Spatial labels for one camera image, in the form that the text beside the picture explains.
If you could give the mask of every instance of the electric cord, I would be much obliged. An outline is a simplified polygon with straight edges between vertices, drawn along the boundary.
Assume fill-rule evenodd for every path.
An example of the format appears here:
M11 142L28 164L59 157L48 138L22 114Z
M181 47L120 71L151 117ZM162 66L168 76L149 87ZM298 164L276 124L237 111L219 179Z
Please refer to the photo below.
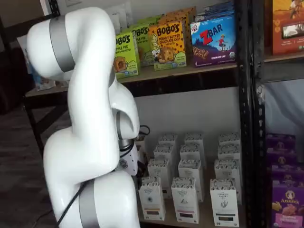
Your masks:
M148 129L148 133L139 131L139 134L142 134L142 135L149 135L149 134L150 134L150 127L147 126L147 125L140 125L140 128L142 128L142 127L147 128L147 129Z

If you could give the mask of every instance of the boy illustration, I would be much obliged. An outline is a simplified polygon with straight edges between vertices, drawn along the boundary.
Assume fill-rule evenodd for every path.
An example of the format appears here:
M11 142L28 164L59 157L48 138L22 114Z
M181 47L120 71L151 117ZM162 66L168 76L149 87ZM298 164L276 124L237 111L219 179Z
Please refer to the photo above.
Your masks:
M222 50L221 51L225 51L225 47L226 47L226 42L224 41L224 38L225 38L225 35L224 34L222 34L221 36L220 36L220 40L217 40L217 42L218 42L218 45L220 46L220 47L222 47Z

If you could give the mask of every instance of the purple box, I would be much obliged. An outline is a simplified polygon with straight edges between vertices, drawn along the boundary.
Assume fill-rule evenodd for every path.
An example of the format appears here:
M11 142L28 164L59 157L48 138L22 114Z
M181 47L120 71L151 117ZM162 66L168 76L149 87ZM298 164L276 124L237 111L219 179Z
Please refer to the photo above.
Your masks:
M304 166L273 164L271 178L273 180L304 181Z
M272 148L267 149L267 164L271 166L272 164L281 164L281 165L296 165L297 158L295 151L275 151Z
M295 136L290 134L267 134L266 147L276 151L295 151Z
M302 228L304 184L290 180L274 180L271 214L273 228Z

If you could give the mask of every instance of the cartoon character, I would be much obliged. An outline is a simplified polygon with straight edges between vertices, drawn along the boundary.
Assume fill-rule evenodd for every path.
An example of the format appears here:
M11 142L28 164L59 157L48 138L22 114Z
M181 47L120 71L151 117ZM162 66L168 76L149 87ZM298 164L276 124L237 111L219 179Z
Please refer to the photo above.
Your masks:
M224 34L222 34L221 36L220 36L220 39L219 40L217 40L217 42L219 43L218 45L220 46L220 47L222 47L222 50L221 51L225 51L225 47L226 47L226 42L224 41L224 38L225 38L225 35Z
M292 204L288 204L287 207L283 208L282 215L295 215L296 207Z
M151 35L151 49L152 49L152 54L154 55L154 57L157 57L157 54L160 53L160 46L158 44L158 39L157 36L155 34Z

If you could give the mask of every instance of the green box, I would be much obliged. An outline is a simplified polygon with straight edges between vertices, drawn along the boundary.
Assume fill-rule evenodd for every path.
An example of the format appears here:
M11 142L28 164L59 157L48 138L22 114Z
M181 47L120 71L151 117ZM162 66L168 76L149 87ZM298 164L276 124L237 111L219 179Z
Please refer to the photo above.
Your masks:
M142 23L130 26L125 31L131 31L136 34L137 48L141 66L152 66L154 64L154 56L152 54L151 45L149 42L149 26L152 23Z
M139 75L140 60L136 35L131 31L116 36L114 69L116 78Z

